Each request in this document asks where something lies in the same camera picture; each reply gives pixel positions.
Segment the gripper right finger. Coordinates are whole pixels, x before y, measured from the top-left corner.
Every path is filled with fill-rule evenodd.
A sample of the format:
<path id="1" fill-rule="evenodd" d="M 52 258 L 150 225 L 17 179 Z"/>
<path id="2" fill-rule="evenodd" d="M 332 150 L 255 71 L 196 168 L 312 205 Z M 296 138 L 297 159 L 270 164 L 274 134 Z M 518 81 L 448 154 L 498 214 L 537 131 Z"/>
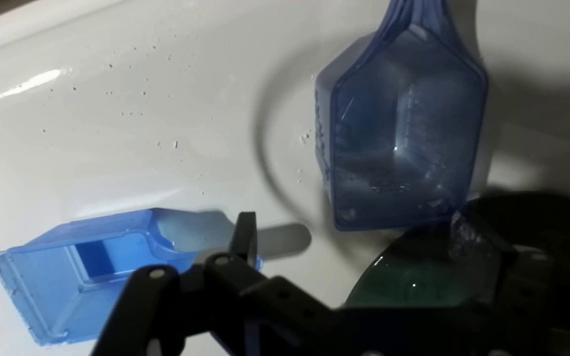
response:
<path id="1" fill-rule="evenodd" d="M 548 191 L 472 200 L 450 223 L 449 256 L 485 316 L 482 350 L 570 356 L 570 198 Z"/>

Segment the dark blue translucent scoop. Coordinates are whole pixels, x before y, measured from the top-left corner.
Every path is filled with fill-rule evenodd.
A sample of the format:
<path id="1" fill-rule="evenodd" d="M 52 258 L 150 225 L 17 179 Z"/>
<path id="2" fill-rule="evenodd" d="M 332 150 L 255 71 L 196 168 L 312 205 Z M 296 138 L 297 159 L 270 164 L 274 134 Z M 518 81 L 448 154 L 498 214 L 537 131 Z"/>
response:
<path id="1" fill-rule="evenodd" d="M 315 155 L 342 231 L 446 220 L 466 202 L 488 76 L 448 0 L 391 0 L 315 81 Z"/>

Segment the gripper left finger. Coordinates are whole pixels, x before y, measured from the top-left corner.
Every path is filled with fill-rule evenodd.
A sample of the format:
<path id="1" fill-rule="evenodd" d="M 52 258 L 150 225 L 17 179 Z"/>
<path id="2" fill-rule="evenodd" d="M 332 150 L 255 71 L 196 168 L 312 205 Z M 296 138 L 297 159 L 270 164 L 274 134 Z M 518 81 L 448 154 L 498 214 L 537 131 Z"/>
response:
<path id="1" fill-rule="evenodd" d="M 180 356 L 209 333 L 231 356 L 342 356 L 335 312 L 287 279 L 255 268 L 256 214 L 239 214 L 228 250 L 180 273 L 139 268 L 91 356 Z"/>

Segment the light blue plastic scoop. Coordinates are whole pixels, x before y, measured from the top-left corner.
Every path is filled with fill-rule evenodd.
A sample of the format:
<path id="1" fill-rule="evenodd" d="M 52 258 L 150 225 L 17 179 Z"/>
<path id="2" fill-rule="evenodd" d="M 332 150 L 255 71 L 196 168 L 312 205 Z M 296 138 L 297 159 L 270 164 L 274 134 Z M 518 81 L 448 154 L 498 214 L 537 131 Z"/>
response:
<path id="1" fill-rule="evenodd" d="M 149 208 L 58 225 L 0 252 L 0 282 L 41 346 L 99 336 L 131 274 L 229 246 L 235 226 L 217 212 Z"/>

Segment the dark green round lid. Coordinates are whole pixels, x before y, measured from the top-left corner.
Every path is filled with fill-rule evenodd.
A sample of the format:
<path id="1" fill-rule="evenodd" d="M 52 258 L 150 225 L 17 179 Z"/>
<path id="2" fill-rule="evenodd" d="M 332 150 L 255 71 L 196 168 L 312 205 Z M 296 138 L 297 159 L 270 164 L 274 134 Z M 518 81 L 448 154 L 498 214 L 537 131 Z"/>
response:
<path id="1" fill-rule="evenodd" d="M 489 304 L 502 253 L 487 239 L 453 232 L 447 223 L 410 228 L 362 274 L 348 308 L 451 308 Z"/>

